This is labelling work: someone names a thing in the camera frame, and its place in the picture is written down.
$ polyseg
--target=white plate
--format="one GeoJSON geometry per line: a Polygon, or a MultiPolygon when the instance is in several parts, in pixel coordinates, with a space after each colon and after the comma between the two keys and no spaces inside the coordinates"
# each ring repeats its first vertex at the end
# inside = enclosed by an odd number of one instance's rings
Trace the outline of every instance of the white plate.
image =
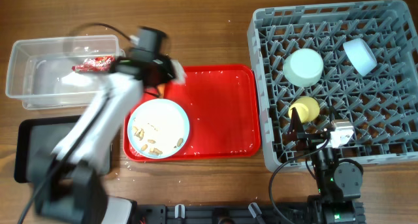
{"type": "Polygon", "coordinates": [[[167,99],[154,99],[141,104],[129,118],[127,134],[132,147],[141,155],[150,159],[163,159],[174,155],[186,142],[190,132],[189,118],[183,108],[167,99]],[[144,130],[142,140],[133,133],[133,126],[144,130]],[[157,148],[161,155],[150,154],[150,148],[157,148]]]}

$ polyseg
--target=wooden table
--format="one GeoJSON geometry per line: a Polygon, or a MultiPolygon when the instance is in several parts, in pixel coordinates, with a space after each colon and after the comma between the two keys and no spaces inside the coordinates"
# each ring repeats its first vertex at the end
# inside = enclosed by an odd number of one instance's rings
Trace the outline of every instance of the wooden table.
{"type": "MultiPolygon", "coordinates": [[[[0,91],[4,93],[8,59],[20,39],[62,37],[84,22],[112,24],[128,34],[138,25],[166,31],[172,57],[183,65],[250,65],[246,31],[257,8],[367,0],[0,0],[0,91]]],[[[418,3],[405,0],[418,22],[418,3]]],[[[86,31],[97,35],[104,28],[86,31]]],[[[120,38],[121,47],[128,45],[120,38]]],[[[79,114],[81,108],[28,111],[20,101],[0,96],[0,223],[15,223],[31,187],[13,179],[19,124],[29,118],[79,114]]],[[[139,204],[268,204],[271,173],[263,153],[246,159],[134,163],[119,146],[113,169],[103,178],[109,195],[139,204]]],[[[416,223],[418,163],[366,167],[362,198],[368,223],[416,223]]],[[[280,174],[274,194],[280,201],[305,201],[317,192],[307,172],[280,174]]],[[[26,223],[55,223],[35,217],[26,223]]]]}

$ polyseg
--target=dish rack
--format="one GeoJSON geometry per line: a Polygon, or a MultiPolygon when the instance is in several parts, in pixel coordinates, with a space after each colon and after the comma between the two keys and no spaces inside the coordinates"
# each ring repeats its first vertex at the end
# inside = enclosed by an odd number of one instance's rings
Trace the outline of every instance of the dish rack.
{"type": "MultiPolygon", "coordinates": [[[[287,111],[301,96],[314,97],[320,116],[305,123],[309,133],[322,131],[333,118],[333,106],[355,126],[351,142],[339,149],[341,158],[361,164],[418,160],[418,38],[408,6],[401,0],[261,8],[248,28],[251,68],[255,73],[265,164],[274,171],[300,155],[286,142],[287,111]],[[361,38],[371,47],[377,67],[361,76],[342,44],[361,38]],[[283,62],[294,51],[311,48],[324,60],[320,81],[308,88],[288,82],[283,62]]],[[[305,169],[302,161],[287,171],[305,169]]]]}

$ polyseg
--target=red tray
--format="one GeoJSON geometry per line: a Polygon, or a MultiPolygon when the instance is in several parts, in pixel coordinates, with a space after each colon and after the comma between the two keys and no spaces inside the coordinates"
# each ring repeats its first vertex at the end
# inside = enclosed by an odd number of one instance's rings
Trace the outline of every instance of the red tray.
{"type": "Polygon", "coordinates": [[[189,117],[190,134],[183,148],[165,159],[148,159],[129,143],[127,124],[131,114],[140,104],[154,99],[145,94],[123,124],[126,156],[134,161],[175,161],[254,155],[261,138],[252,71],[245,65],[184,67],[184,71],[186,83],[167,84],[164,94],[189,117]]]}

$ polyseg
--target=clear plastic container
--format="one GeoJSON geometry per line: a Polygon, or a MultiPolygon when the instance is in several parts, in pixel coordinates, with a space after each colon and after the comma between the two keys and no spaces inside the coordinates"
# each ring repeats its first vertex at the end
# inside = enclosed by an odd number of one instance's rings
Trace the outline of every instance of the clear plastic container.
{"type": "Polygon", "coordinates": [[[85,106],[100,82],[73,72],[87,58],[124,55],[114,35],[18,40],[7,70],[6,95],[28,110],[85,106]]]}

